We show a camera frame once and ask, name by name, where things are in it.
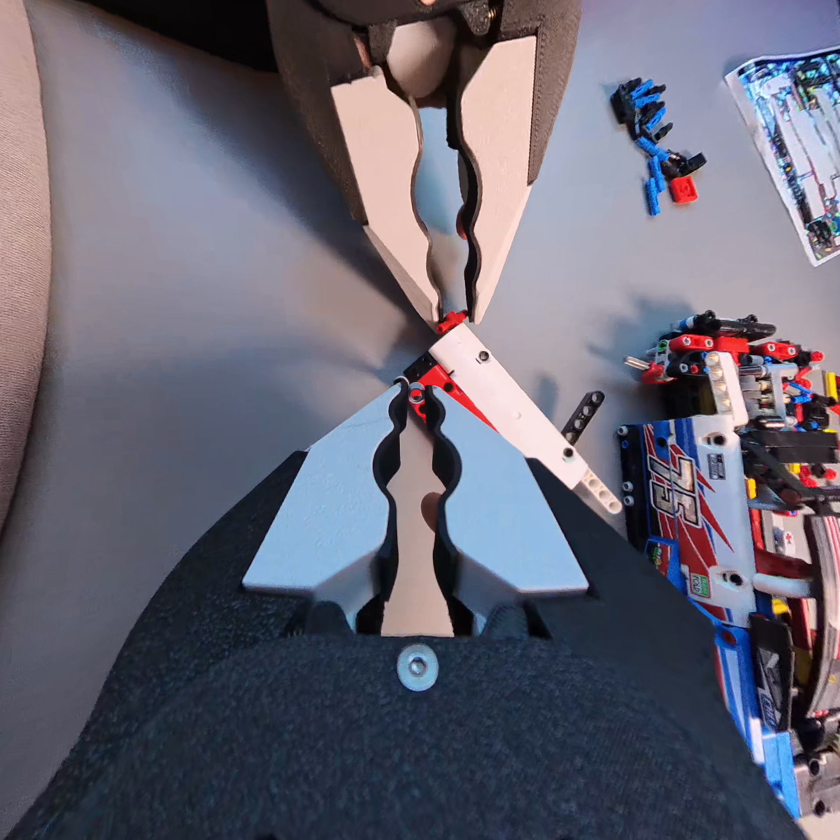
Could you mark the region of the person's beige clothed torso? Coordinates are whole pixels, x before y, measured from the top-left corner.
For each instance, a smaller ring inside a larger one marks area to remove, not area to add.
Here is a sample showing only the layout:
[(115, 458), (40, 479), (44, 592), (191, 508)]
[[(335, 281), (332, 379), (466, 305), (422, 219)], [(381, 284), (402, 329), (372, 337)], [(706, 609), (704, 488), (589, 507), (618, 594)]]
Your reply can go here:
[(1, 523), (39, 392), (51, 282), (46, 129), (25, 4), (1, 2)]

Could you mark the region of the white and red lego assembly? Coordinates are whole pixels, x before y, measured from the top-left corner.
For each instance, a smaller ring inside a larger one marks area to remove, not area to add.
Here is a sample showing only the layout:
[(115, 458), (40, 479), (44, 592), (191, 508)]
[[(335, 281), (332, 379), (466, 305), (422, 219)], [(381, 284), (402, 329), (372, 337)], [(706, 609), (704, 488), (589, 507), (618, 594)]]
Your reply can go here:
[[(464, 322), (437, 336), (437, 342), (405, 368), (403, 374), (411, 384), (441, 388), (524, 456), (539, 460), (568, 488), (587, 494), (612, 515), (623, 510), (576, 448), (603, 405), (603, 392), (585, 393), (569, 421), (558, 429)], [(413, 404), (413, 409), (425, 419), (425, 402)]]

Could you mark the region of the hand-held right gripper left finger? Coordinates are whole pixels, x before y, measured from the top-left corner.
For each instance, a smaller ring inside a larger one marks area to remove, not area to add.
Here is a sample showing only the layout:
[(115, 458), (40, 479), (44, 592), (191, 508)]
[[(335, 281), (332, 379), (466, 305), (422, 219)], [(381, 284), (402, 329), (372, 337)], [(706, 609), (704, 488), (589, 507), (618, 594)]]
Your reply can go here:
[(250, 592), (332, 602), (379, 634), (398, 566), (396, 503), (408, 384), (396, 382), (313, 444), (242, 580)]

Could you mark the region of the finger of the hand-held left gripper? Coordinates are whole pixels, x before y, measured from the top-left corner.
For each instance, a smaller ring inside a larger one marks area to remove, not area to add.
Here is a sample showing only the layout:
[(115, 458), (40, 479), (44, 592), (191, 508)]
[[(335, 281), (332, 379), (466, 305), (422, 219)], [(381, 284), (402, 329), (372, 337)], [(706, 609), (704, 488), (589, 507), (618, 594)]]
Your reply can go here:
[(434, 327), (441, 294), (429, 269), (432, 239), (415, 203), (424, 145), (416, 104), (389, 88), (380, 66), (331, 93), (360, 191), (364, 231), (413, 307)]
[(463, 204), (471, 213), (465, 290), (473, 323), (487, 312), (531, 192), (536, 53), (534, 35), (458, 51), (449, 114)]

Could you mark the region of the blue white lego race car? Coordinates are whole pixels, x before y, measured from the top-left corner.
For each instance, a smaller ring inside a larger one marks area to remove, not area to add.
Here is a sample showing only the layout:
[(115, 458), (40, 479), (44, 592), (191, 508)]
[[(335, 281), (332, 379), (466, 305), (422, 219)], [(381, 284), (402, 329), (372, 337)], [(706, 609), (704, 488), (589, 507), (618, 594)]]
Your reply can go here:
[(715, 629), (722, 698), (794, 819), (838, 813), (838, 390), (707, 310), (627, 356), (668, 415), (618, 428), (626, 534)]

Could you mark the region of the printed instruction booklet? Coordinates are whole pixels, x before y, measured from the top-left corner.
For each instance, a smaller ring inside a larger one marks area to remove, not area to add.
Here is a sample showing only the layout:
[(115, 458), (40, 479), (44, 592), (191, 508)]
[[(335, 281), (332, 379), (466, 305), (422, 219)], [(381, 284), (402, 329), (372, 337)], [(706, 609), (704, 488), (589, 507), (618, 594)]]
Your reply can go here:
[(751, 59), (725, 76), (812, 266), (839, 251), (839, 47)]

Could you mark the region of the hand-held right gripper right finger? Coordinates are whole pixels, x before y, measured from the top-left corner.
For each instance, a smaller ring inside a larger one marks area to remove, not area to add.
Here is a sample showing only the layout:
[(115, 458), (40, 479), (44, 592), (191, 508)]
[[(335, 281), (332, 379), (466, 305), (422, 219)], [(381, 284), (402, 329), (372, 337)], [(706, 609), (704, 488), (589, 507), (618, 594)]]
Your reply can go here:
[(424, 387), (437, 501), (434, 572), (455, 634), (498, 607), (587, 593), (589, 582), (524, 455), (443, 388)]

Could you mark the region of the pile of blue black pins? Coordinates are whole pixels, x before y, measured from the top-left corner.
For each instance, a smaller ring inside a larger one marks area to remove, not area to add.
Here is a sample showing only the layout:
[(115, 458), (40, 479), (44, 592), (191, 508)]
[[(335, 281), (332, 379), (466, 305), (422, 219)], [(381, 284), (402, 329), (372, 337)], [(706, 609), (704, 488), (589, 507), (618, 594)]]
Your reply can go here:
[(666, 105), (662, 100), (665, 90), (665, 85), (637, 77), (620, 84), (610, 98), (616, 122), (624, 127), (646, 158), (645, 197), (651, 217), (660, 213), (660, 196), (670, 195), (671, 179), (682, 175), (694, 179), (694, 174), (707, 164), (703, 153), (687, 156), (663, 145), (673, 129), (672, 122), (665, 122)]

